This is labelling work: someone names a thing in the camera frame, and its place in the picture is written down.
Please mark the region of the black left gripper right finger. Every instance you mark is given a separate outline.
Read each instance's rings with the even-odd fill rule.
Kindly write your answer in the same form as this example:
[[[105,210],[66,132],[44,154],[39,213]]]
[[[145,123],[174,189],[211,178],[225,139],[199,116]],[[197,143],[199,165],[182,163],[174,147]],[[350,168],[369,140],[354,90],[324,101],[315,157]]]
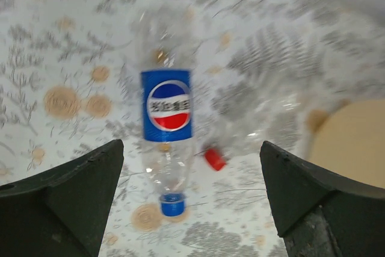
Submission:
[[[288,256],[384,256],[384,189],[307,162],[264,141],[260,162]]]

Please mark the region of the Pepsi label plastic bottle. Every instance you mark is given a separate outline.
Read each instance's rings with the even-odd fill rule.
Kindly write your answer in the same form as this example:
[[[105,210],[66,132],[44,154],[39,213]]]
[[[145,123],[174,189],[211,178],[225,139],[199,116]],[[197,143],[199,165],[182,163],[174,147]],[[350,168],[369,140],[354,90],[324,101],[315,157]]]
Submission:
[[[166,217],[185,212],[194,155],[191,70],[196,61],[183,16],[144,12],[137,24],[142,164]]]

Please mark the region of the clear bottle red cap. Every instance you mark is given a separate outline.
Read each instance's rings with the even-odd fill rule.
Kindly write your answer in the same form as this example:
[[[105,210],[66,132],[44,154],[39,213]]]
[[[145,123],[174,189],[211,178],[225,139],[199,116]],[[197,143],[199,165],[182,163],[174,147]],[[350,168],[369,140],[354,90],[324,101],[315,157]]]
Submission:
[[[252,90],[214,123],[202,147],[205,161],[220,171],[236,156],[259,153],[264,141],[293,149],[299,139],[298,117],[308,103],[309,96],[293,88]]]

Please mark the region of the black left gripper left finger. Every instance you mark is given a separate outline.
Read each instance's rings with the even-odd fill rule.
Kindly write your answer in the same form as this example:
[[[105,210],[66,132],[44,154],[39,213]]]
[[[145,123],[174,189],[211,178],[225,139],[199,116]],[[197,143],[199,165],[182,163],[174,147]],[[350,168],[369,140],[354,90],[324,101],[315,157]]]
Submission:
[[[1,186],[1,256],[98,256],[123,160],[113,140]]]

